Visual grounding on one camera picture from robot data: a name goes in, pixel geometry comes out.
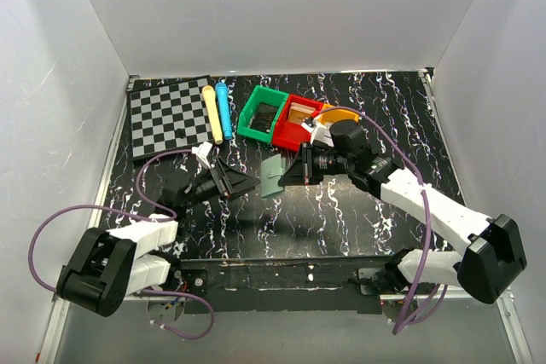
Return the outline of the mint green card holder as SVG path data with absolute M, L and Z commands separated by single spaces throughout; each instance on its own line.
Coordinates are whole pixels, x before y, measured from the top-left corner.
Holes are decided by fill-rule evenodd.
M 261 199 L 272 199 L 284 191 L 279 183 L 286 168 L 286 159 L 276 154 L 261 163 L 260 166 L 260 194 Z

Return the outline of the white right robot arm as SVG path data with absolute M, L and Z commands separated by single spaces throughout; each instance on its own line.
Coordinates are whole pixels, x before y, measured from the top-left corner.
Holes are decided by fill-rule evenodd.
M 491 304 L 526 269 L 527 260 L 516 221 L 493 218 L 448 198 L 399 159 L 374 151 L 363 127 L 341 120 L 329 127 L 307 119 L 309 142 L 281 176 L 281 186 L 317 185 L 325 176 L 346 175 L 361 191 L 431 224 L 451 251 L 403 249 L 369 278 L 360 281 L 396 293 L 417 283 L 458 286 L 482 303 Z

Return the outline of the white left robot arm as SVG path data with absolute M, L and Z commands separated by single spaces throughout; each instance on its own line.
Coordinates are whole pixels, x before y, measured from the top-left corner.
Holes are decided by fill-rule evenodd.
M 183 216 L 199 203 L 214 197 L 237 199 L 258 184 L 256 176 L 238 171 L 220 159 L 194 178 L 178 173 L 166 179 L 158 202 Z M 178 221 L 168 222 L 168 216 L 159 210 L 154 209 L 149 221 L 110 230 L 87 230 L 62 267 L 55 294 L 104 317 L 112 315 L 125 296 L 146 287 L 154 286 L 165 296 L 175 294 L 182 276 L 153 252 L 176 239 Z

